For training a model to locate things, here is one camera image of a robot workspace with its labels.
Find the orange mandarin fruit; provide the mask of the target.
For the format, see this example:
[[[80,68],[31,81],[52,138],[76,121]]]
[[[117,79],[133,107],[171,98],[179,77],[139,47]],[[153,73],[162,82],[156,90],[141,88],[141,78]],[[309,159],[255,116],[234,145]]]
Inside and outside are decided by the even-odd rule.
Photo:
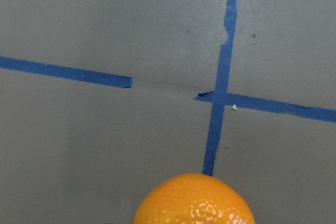
[[[135,212],[133,223],[255,223],[244,199],[222,181],[188,173],[152,190]]]

